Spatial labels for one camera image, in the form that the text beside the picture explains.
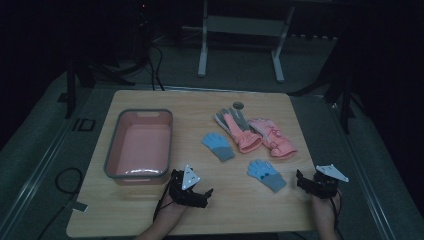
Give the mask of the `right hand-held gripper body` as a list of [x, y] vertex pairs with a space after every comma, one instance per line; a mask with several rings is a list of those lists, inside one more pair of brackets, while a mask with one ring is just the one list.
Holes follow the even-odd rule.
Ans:
[[317, 165], [313, 179], [306, 179], [306, 191], [320, 199], [334, 197], [338, 192], [339, 182], [349, 182], [349, 178], [333, 164]]

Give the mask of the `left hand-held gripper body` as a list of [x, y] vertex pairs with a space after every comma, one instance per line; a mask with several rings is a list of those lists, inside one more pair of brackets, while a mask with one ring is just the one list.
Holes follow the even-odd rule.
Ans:
[[194, 170], [186, 165], [181, 179], [172, 178], [169, 181], [169, 195], [180, 205], [205, 208], [208, 199], [202, 197], [203, 194], [196, 193], [193, 188], [201, 180]]

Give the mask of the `blue knit glove with dots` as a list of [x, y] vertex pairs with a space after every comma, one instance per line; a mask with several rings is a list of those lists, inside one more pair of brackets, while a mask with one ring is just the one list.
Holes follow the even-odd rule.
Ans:
[[277, 172], [269, 161], [260, 159], [251, 161], [247, 167], [247, 174], [256, 178], [274, 193], [279, 192], [286, 186], [286, 181]]

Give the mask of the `pink basin with grey rim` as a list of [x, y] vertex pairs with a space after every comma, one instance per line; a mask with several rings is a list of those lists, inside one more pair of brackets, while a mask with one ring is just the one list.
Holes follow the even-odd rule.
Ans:
[[120, 185], [159, 185], [169, 176], [173, 114], [167, 109], [122, 111], [104, 163]]

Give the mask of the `pink padded glove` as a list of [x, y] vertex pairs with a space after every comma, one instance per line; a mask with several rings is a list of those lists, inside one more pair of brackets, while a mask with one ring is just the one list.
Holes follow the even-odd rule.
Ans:
[[288, 159], [297, 153], [295, 146], [285, 137], [280, 128], [271, 120], [253, 118], [248, 124], [262, 136], [263, 144], [270, 149], [274, 158]]

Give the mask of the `plain blue knit glove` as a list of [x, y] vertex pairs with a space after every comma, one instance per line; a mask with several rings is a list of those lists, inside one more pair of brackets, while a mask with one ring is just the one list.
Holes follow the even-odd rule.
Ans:
[[218, 133], [207, 133], [202, 143], [221, 161], [225, 162], [235, 157], [226, 137]]

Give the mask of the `pink glove with grey palm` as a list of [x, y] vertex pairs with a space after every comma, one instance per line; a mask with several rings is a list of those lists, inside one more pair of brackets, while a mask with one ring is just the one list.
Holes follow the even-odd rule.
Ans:
[[250, 153], [262, 145], [262, 136], [251, 130], [240, 110], [223, 108], [214, 115], [214, 118], [232, 137], [241, 153]]

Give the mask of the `person's left hand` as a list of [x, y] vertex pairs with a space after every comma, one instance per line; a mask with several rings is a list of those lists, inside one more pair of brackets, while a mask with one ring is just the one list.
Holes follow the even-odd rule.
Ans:
[[157, 220], [165, 223], [178, 223], [186, 210], [186, 206], [177, 204], [170, 196], [166, 196], [159, 208]]

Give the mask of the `person's right hand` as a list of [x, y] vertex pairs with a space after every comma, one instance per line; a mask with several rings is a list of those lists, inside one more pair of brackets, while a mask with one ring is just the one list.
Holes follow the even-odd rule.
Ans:
[[321, 199], [312, 195], [311, 205], [316, 227], [318, 224], [332, 224], [334, 226], [341, 207], [339, 194], [328, 199]]

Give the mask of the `black metal stand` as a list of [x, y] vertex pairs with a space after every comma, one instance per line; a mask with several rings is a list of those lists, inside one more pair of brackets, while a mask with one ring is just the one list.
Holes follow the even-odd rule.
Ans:
[[289, 93], [289, 96], [303, 96], [328, 84], [324, 100], [326, 103], [337, 105], [340, 108], [339, 123], [346, 134], [350, 133], [348, 122], [353, 81], [350, 54], [349, 40], [343, 35], [339, 36], [317, 79], [306, 87]]
[[67, 61], [66, 68], [66, 92], [62, 93], [58, 99], [59, 102], [66, 104], [65, 118], [69, 119], [76, 108], [76, 78], [80, 79], [83, 86], [93, 88], [95, 80], [92, 76], [92, 69], [105, 76], [108, 80], [121, 85], [134, 86], [133, 82], [129, 82], [121, 78], [117, 73], [107, 69], [102, 64], [90, 58], [71, 58]]

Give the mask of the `grey tape piece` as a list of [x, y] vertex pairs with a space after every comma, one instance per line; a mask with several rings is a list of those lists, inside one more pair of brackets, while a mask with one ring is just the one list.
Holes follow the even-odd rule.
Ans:
[[74, 211], [79, 211], [79, 212], [85, 213], [88, 209], [88, 205], [85, 204], [85, 203], [81, 203], [79, 201], [75, 201], [75, 202], [72, 203], [71, 208]]

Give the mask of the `white metal desk frame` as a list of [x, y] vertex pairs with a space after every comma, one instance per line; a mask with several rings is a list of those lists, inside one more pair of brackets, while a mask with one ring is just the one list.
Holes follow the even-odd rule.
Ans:
[[285, 81], [285, 77], [280, 61], [280, 55], [288, 36], [288, 30], [295, 8], [288, 8], [284, 20], [269, 20], [210, 15], [208, 6], [209, 0], [203, 0], [202, 42], [197, 75], [199, 77], [206, 76], [209, 32], [267, 36], [278, 38], [278, 45], [270, 52], [270, 54], [276, 81], [278, 83], [283, 83]]

